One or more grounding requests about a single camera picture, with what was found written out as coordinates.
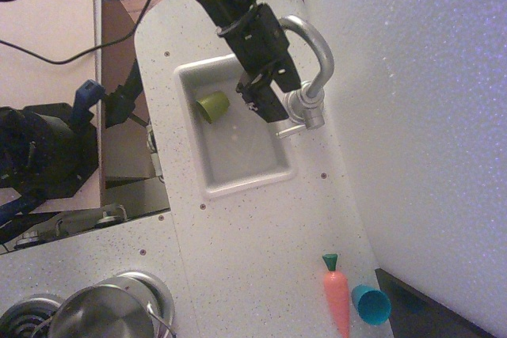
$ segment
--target silver faucet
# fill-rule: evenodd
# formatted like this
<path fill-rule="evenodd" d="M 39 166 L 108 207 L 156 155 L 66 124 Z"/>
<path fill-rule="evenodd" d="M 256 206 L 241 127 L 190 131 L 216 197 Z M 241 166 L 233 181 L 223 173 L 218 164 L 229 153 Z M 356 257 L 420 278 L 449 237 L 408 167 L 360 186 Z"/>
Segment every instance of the silver faucet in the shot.
<path fill-rule="evenodd" d="M 314 130 L 325 123 L 322 115 L 324 101 L 324 85 L 330 80 L 334 72 L 333 53 L 324 37 L 311 24 L 297 16 L 282 17 L 280 25 L 285 30 L 291 30 L 301 36 L 317 56 L 320 71 L 313 81 L 301 83 L 301 89 L 285 94 L 282 103 L 287 110 L 293 127 L 276 133 L 279 138 L 296 134 L 303 129 Z"/>

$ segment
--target toy sink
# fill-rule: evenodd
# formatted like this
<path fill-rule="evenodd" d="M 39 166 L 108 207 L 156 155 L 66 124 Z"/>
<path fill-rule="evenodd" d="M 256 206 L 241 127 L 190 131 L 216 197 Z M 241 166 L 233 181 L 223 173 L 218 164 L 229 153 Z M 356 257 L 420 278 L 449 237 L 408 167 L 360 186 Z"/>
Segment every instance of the toy sink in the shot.
<path fill-rule="evenodd" d="M 234 55 L 182 65 L 174 71 L 196 170 L 209 197 L 295 176 L 289 141 L 278 139 L 275 126 L 250 111 L 236 93 L 241 74 Z M 196 99 L 215 91 L 224 92 L 231 105 L 209 124 L 199 113 Z"/>

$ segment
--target toy carrot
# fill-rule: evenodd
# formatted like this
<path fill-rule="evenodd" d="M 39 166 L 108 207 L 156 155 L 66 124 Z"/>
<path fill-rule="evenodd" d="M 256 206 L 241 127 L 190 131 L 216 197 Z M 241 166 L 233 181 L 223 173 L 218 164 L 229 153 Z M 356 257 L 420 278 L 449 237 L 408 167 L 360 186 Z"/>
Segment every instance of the toy carrot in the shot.
<path fill-rule="evenodd" d="M 349 338 L 350 332 L 350 307 L 349 285 L 345 275 L 336 270 L 338 255 L 329 253 L 322 257 L 326 262 L 329 272 L 324 278 L 327 303 L 330 307 L 331 316 L 338 326 L 342 338 Z"/>

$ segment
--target silver pot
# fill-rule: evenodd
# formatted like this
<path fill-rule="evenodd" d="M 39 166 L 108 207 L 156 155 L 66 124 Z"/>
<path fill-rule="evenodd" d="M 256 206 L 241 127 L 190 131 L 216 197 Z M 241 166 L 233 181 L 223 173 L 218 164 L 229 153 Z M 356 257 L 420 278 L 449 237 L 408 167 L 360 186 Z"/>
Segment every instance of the silver pot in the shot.
<path fill-rule="evenodd" d="M 70 296 L 52 318 L 48 338 L 156 338 L 169 330 L 161 306 L 141 281 L 113 277 Z"/>

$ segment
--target teal cup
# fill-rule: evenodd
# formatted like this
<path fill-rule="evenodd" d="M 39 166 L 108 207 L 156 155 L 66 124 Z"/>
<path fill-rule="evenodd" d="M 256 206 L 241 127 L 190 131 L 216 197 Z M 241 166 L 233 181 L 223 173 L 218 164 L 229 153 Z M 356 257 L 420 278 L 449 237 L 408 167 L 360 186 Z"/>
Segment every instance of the teal cup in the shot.
<path fill-rule="evenodd" d="M 368 285 L 352 290 L 352 302 L 359 317 L 370 325 L 381 325 L 391 315 L 391 301 L 387 294 Z"/>

